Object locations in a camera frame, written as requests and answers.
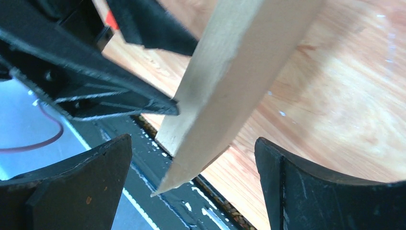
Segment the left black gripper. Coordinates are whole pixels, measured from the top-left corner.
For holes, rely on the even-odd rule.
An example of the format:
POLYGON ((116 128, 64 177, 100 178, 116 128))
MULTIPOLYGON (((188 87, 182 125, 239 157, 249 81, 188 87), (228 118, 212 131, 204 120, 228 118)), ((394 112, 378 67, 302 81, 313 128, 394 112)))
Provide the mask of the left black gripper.
POLYGON ((73 120, 178 115, 175 100, 102 55, 111 37, 91 0, 3 0, 0 77, 73 120))

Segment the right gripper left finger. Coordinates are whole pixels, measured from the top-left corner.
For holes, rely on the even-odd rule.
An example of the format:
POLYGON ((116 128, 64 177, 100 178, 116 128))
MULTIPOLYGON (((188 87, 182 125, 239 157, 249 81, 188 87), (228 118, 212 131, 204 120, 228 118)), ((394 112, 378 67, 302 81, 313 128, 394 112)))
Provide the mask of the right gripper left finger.
POLYGON ((0 183, 3 230, 109 230, 132 159, 129 134, 0 183))

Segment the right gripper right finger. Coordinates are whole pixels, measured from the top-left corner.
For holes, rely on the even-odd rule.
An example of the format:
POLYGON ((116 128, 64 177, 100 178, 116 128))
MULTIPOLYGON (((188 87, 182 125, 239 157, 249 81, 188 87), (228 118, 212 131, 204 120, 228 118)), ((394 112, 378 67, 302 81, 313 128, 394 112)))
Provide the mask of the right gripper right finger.
POLYGON ((405 181, 383 183, 343 174, 260 137, 255 143, 273 230, 403 230, 405 181))

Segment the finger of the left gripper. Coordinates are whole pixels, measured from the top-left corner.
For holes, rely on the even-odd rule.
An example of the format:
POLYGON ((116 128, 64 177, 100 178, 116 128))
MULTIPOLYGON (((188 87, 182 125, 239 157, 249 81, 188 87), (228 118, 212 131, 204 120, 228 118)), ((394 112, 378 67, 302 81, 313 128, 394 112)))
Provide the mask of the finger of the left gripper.
POLYGON ((198 40, 156 0, 108 0, 127 43, 192 56, 198 40))

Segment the brown cardboard box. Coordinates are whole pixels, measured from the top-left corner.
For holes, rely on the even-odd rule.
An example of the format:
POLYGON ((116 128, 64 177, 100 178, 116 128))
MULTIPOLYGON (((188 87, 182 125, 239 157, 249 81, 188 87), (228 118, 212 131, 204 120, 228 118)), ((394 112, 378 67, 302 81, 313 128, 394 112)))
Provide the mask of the brown cardboard box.
POLYGON ((305 36, 323 0, 220 0, 156 141, 173 161, 156 195, 200 174, 233 141, 305 36))

